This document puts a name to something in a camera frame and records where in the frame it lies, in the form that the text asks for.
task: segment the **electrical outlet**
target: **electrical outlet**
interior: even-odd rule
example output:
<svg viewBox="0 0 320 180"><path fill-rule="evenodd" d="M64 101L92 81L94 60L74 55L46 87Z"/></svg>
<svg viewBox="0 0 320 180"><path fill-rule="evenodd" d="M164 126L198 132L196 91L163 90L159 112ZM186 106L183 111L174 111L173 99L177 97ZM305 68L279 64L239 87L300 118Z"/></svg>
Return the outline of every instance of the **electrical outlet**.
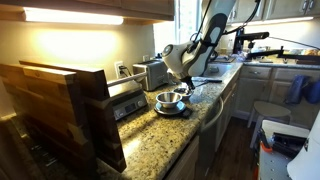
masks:
<svg viewBox="0 0 320 180"><path fill-rule="evenodd" d="M120 69L119 69L120 66L123 66L123 61L117 61L114 63L114 69L116 71L117 79L121 78Z"/></svg>

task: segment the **wooden board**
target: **wooden board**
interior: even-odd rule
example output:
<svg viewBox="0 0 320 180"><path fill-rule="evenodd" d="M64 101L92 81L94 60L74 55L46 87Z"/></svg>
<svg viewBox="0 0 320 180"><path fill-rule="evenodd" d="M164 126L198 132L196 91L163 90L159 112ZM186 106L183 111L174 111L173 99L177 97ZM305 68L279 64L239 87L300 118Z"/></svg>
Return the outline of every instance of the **wooden board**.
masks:
<svg viewBox="0 0 320 180"><path fill-rule="evenodd" d="M110 98L108 86L107 86L107 80L104 75L103 69L83 68L83 67L75 68L74 66L59 65L59 64L53 64L53 63L43 63L43 62L36 62L36 61L26 61L26 60L21 60L19 62L22 65L76 72L79 80L81 80L79 83L81 87L81 92L83 93L84 96L88 98L96 99L99 101L107 100Z"/></svg>
<svg viewBox="0 0 320 180"><path fill-rule="evenodd" d="M104 71L36 61L20 61L20 64L77 73L96 154L115 170L122 172L126 162Z"/></svg>
<svg viewBox="0 0 320 180"><path fill-rule="evenodd" d="M30 135L82 175L97 164L75 72L0 64L1 78Z"/></svg>

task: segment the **dark floor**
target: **dark floor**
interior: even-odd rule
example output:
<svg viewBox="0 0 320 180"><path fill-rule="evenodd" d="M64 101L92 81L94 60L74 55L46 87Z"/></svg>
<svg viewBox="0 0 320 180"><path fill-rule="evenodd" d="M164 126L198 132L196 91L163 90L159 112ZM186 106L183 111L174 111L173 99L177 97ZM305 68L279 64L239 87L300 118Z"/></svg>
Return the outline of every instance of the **dark floor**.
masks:
<svg viewBox="0 0 320 180"><path fill-rule="evenodd" d="M253 152L249 148L253 127L247 121L231 118L207 180L251 180Z"/></svg>

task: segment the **stainless steel bowl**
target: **stainless steel bowl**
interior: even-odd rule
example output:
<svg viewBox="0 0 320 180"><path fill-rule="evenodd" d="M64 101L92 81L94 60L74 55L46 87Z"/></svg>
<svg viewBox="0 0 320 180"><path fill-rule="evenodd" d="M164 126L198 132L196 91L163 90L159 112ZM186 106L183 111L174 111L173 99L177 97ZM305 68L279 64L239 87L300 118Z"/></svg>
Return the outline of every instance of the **stainless steel bowl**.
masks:
<svg viewBox="0 0 320 180"><path fill-rule="evenodd" d="M181 101L182 96L175 92L163 92L157 95L157 101L164 108L174 108Z"/></svg>
<svg viewBox="0 0 320 180"><path fill-rule="evenodd" d="M187 88L176 88L173 90L175 93L179 93L182 96L182 101L187 101L192 96L193 91Z"/></svg>

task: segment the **toaster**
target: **toaster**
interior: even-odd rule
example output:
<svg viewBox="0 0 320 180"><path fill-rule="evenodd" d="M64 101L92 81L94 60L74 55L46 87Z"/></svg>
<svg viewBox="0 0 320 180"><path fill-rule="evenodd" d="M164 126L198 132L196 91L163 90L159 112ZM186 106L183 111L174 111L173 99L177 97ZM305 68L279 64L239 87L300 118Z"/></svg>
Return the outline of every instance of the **toaster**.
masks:
<svg viewBox="0 0 320 180"><path fill-rule="evenodd" d="M150 60L133 65L133 73L147 72L147 77L141 81L142 89L153 91L157 87L168 83L167 66L163 60Z"/></svg>

